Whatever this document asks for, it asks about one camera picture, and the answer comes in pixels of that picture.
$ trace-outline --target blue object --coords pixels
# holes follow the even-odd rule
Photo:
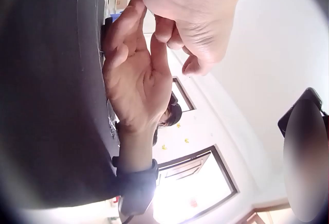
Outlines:
[[[117,13],[117,14],[110,14],[110,16],[112,17],[112,22],[114,22],[115,20],[118,19],[118,17],[121,15],[121,12],[120,13]]]

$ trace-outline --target black wristband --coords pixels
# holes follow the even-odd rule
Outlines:
[[[113,165],[118,166],[118,157],[113,157]],[[120,192],[119,210],[125,216],[145,213],[156,189],[159,169],[155,159],[152,167],[145,171],[123,173],[116,171],[117,184]]]

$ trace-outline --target forearm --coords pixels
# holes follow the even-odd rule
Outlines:
[[[119,129],[120,155],[118,169],[123,172],[139,172],[152,167],[152,143],[156,124],[139,132]]]

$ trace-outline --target black hair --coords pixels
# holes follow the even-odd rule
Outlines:
[[[164,122],[164,124],[160,126],[172,126],[176,124],[182,117],[182,109],[181,106],[176,104],[176,105],[168,105],[168,111],[169,111],[169,118]],[[157,143],[158,140],[158,128],[157,126],[154,135],[153,135],[153,146]]]
[[[165,121],[166,126],[172,126],[176,124],[182,117],[182,109],[181,106],[176,105],[169,105],[169,118]]]

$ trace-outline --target cable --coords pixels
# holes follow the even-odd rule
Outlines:
[[[122,224],[128,224],[134,216],[129,216]]]

